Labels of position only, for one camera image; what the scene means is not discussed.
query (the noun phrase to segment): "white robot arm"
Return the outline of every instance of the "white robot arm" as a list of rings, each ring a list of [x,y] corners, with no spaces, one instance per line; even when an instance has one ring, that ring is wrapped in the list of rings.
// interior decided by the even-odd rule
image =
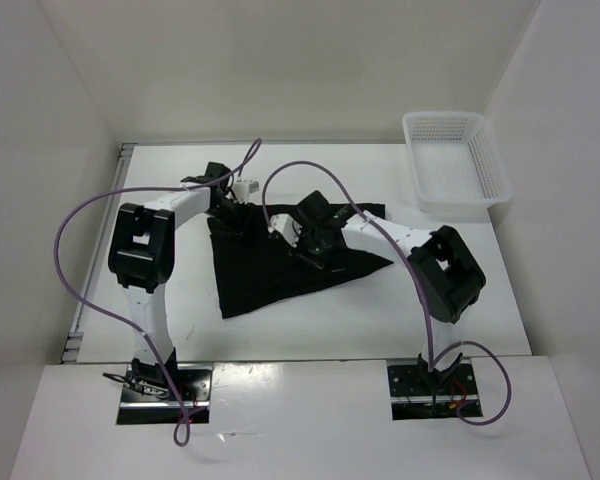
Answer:
[[[220,178],[230,170],[209,163],[204,176],[187,177],[182,186],[190,188]],[[206,213],[239,233],[248,197],[258,190],[257,182],[229,180],[213,187],[169,193],[144,205],[125,203],[114,227],[109,269],[124,288],[131,320],[144,330],[157,348],[170,373],[177,370],[176,351],[169,335],[165,306],[165,284],[175,262],[175,231],[198,214]],[[135,352],[130,383],[164,388],[166,381],[148,348],[143,334],[134,331]]]
[[[399,225],[364,212],[367,219],[350,206],[333,213],[318,191],[298,204],[295,216],[271,217],[270,231],[291,246],[291,252],[322,268],[335,249],[361,250],[394,262],[401,258],[387,239],[369,222],[379,224],[408,258],[422,285],[432,317],[433,350],[441,352],[461,340],[457,325],[460,314],[478,300],[486,283],[484,273],[458,232],[443,226],[435,232]],[[425,342],[419,358],[427,366]],[[448,353],[436,364],[439,382],[448,377],[460,358]]]

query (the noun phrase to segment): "white plastic basket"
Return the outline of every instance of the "white plastic basket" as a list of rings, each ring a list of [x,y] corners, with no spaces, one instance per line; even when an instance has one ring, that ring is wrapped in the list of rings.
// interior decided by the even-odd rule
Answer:
[[[489,121],[477,113],[402,117],[418,204],[425,211],[488,208],[512,189]]]

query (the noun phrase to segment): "white platform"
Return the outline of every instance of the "white platform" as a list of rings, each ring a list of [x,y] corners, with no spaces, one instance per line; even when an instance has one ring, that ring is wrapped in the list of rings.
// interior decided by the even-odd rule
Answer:
[[[120,365],[46,367],[11,480],[589,478],[551,364],[502,359],[514,386],[495,425],[391,419],[386,363],[217,364],[208,425],[185,448],[172,425],[116,426]],[[502,376],[474,359],[485,415]]]
[[[248,145],[138,146],[124,186],[175,185],[204,172],[208,161],[237,165]],[[245,169],[245,177],[264,183],[277,166],[313,160],[332,169],[359,202],[387,205],[391,218],[417,228],[439,228],[449,219],[418,211],[411,192],[406,147],[392,145],[264,145]],[[295,167],[271,184],[268,203],[297,203],[319,189],[343,201],[323,173]],[[130,194],[123,201],[145,202],[159,194]],[[486,211],[450,222],[482,266],[487,285],[480,301],[463,317],[466,339],[484,343],[497,355],[529,355],[529,344]],[[89,298],[120,314],[128,308],[106,266],[107,248],[89,286]],[[167,285],[169,330],[181,361],[273,361],[415,357],[424,342],[422,310],[413,284],[401,266],[320,293],[293,298],[230,320],[221,318],[206,218],[182,226],[176,235],[176,267]],[[84,340],[78,362],[131,359],[129,329],[83,310]],[[479,354],[477,350],[468,352]]]

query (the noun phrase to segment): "metal base plate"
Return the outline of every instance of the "metal base plate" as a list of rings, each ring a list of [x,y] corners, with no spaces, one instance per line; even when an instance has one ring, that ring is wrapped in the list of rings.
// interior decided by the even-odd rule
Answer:
[[[178,376],[174,381],[180,387],[185,406],[194,408],[195,399],[196,407],[206,407],[190,417],[193,424],[209,423],[212,370],[212,365],[178,364]],[[118,425],[175,424],[180,417],[180,408],[173,396],[167,400],[159,400],[122,388],[116,421]]]
[[[387,362],[394,420],[456,417],[458,406],[474,400],[462,409],[464,417],[481,417],[480,397],[473,366],[463,362],[451,376],[447,388],[436,392],[435,399],[418,373],[415,361]]]

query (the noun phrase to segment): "black fabric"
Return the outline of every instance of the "black fabric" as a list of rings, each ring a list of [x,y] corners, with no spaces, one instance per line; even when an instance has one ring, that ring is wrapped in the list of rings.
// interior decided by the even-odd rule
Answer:
[[[342,206],[334,205],[334,212]],[[384,205],[360,207],[385,217]],[[295,209],[295,205],[268,206],[271,215],[293,213]],[[283,240],[269,238],[262,207],[251,205],[243,212],[246,227],[242,236],[228,231],[217,219],[208,220],[222,318],[366,277],[391,264],[366,252],[341,250],[330,255],[324,269],[318,269],[290,255]]]

